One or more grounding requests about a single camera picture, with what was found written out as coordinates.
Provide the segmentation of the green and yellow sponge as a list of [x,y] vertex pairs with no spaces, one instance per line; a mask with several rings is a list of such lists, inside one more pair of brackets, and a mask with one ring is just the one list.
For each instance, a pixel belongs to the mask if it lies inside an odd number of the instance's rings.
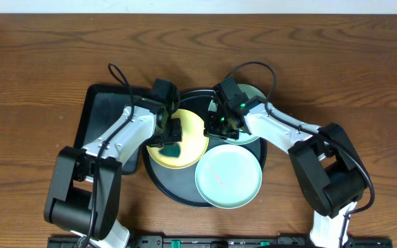
[[170,158],[178,158],[181,155],[181,146],[178,143],[166,145],[159,150],[159,154]]

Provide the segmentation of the mint green plate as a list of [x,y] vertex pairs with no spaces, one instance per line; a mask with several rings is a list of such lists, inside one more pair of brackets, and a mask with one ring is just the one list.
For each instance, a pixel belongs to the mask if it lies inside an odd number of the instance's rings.
[[263,172],[248,149],[219,145],[200,159],[194,179],[206,202],[221,209],[236,209],[251,202],[259,193]]
[[[266,98],[266,96],[264,95],[264,93],[262,93],[258,88],[252,86],[252,85],[248,85],[248,84],[238,84],[238,87],[240,88],[241,92],[246,93],[247,97],[249,99],[255,97],[255,96],[260,96],[262,98]],[[211,103],[209,104],[208,110],[215,112],[217,109],[216,106],[216,101],[211,100]],[[227,138],[225,139],[226,143],[229,144],[233,144],[233,145],[245,145],[248,143],[251,143],[255,140],[257,140],[258,137],[257,136],[253,136],[251,134],[247,134],[245,132],[243,132],[242,130],[239,130],[239,137],[238,139],[233,139],[233,138]]]

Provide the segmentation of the yellow plate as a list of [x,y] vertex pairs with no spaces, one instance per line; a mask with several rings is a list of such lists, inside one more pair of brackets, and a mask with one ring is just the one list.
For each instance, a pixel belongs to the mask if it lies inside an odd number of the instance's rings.
[[163,148],[146,147],[149,155],[158,164],[169,169],[183,169],[197,162],[206,152],[209,138],[203,135],[204,120],[189,110],[178,109],[173,118],[181,120],[182,141],[179,142],[179,157],[162,155]]

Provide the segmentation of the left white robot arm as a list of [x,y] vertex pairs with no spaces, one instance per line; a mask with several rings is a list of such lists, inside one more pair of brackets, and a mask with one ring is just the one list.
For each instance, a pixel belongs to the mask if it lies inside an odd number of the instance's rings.
[[135,96],[120,117],[81,149],[58,154],[43,217],[79,235],[77,247],[126,247],[130,232],[117,219],[122,168],[141,144],[167,135],[171,100]]

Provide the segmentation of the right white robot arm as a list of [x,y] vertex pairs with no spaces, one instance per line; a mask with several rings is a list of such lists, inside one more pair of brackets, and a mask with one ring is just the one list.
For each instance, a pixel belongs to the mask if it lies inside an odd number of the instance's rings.
[[263,138],[289,155],[300,189],[315,211],[310,239],[317,247],[343,247],[357,202],[374,186],[344,129],[320,127],[277,110],[267,99],[244,93],[214,95],[216,110],[205,121],[206,136],[235,137],[240,130]]

